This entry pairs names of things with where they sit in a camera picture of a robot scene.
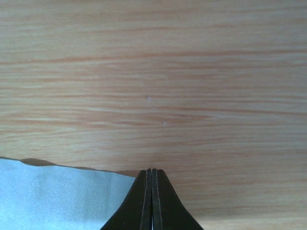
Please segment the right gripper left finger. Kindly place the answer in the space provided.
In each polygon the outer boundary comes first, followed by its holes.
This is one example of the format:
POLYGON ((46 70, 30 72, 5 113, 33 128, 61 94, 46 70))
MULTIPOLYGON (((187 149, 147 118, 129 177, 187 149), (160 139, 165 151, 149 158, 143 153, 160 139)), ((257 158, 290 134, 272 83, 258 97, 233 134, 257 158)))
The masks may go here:
POLYGON ((141 170, 120 207, 101 230, 152 228, 152 170, 141 170))

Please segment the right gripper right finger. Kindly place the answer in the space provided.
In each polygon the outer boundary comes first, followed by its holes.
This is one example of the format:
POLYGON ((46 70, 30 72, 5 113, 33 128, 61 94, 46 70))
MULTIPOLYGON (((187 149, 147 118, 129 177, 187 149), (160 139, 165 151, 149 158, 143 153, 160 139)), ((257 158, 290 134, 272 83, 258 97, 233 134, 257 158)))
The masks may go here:
POLYGON ((201 230, 203 227, 186 210, 164 170, 152 169, 154 230, 201 230))

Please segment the light blue cleaning cloth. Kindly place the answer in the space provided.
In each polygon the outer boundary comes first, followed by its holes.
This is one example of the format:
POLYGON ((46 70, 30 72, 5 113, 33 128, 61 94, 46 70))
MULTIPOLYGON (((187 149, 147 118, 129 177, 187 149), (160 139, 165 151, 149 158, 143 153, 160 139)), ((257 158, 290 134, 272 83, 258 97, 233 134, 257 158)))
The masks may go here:
POLYGON ((3 230, 98 230, 134 182, 114 172, 0 161, 3 230))

